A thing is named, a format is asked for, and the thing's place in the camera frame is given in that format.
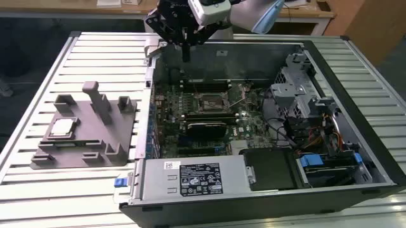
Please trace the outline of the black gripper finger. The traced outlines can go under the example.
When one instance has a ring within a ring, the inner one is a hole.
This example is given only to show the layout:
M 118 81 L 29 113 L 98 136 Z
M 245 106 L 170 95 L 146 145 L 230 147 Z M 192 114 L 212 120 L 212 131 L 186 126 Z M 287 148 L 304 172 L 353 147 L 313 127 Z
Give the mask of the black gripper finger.
M 216 22 L 206 26 L 202 26 L 201 29 L 197 29 L 196 26 L 186 27 L 185 29 L 185 62 L 190 60 L 190 47 L 201 45 L 213 33 L 222 28 L 222 22 Z
M 185 39 L 178 19 L 180 14 L 176 11 L 153 9 L 145 18 L 145 22 L 168 44 L 180 47 L 181 61 L 185 62 Z

